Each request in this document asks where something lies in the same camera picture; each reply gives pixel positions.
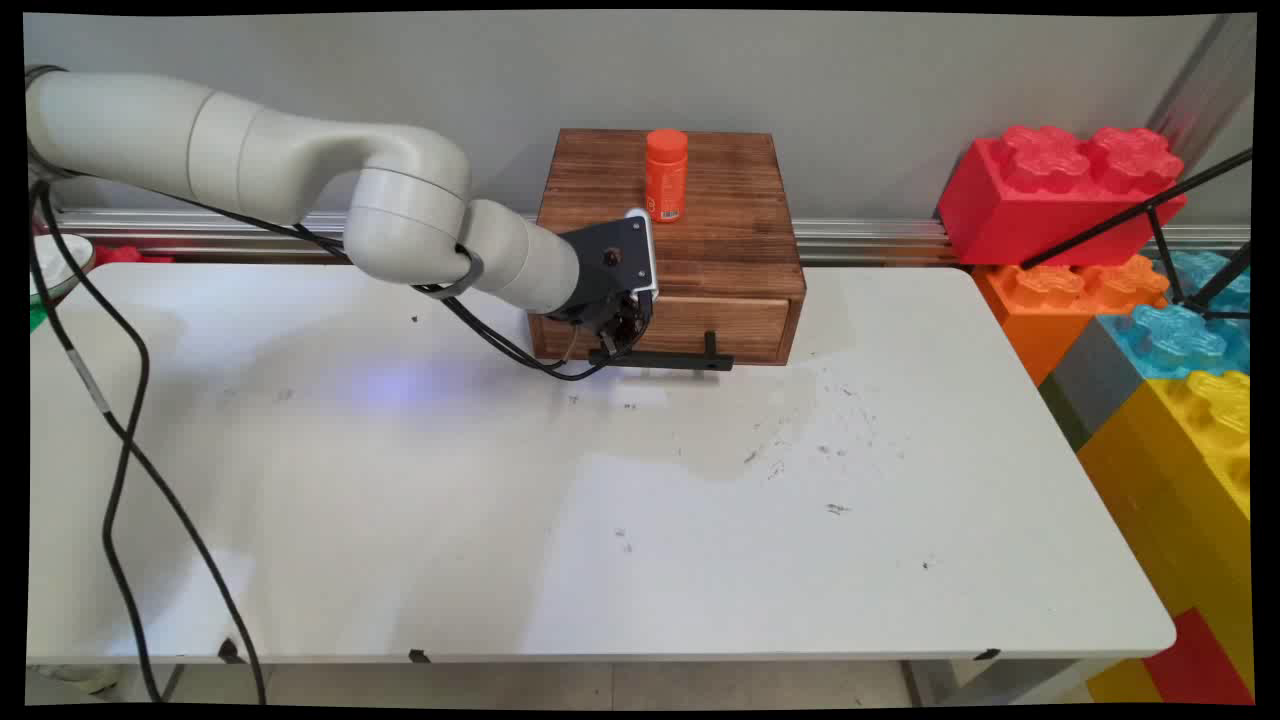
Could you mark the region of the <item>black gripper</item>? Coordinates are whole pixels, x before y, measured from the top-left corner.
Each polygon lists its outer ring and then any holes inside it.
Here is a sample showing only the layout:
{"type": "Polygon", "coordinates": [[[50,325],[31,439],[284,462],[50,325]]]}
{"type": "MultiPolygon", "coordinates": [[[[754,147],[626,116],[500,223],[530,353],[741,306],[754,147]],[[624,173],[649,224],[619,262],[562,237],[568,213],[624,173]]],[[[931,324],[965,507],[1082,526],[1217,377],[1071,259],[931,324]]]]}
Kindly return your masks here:
{"type": "Polygon", "coordinates": [[[608,363],[614,354],[630,354],[644,337],[654,311],[652,290],[623,291],[608,299],[563,307],[548,316],[570,328],[575,342],[591,340],[599,347],[596,363],[608,363]]]}

